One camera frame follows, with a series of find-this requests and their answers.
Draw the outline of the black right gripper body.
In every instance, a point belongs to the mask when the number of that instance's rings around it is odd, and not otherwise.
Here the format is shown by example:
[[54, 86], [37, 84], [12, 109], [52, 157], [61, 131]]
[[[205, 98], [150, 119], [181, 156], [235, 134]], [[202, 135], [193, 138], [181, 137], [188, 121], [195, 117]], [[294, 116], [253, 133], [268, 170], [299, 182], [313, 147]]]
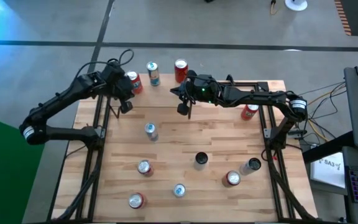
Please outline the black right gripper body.
[[185, 80], [185, 98], [192, 103], [222, 103], [222, 85], [211, 75], [197, 75], [189, 70]]

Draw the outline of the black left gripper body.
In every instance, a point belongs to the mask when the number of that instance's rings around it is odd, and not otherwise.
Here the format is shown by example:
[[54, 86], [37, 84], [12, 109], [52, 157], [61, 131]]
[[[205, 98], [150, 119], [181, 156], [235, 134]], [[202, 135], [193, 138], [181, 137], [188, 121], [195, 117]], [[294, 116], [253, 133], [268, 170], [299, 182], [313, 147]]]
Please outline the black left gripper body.
[[111, 60], [103, 70], [103, 80], [106, 82], [103, 93], [114, 99], [128, 100], [134, 97], [134, 86], [117, 60]]

